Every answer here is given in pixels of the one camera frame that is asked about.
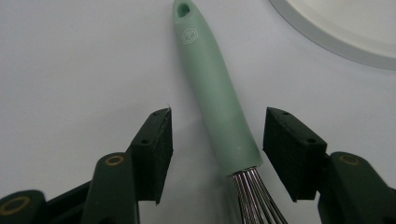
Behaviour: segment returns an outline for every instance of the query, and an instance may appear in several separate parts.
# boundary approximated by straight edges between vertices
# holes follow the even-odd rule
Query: stainless steel wire
[[[256,168],[233,175],[244,224],[286,224]]]

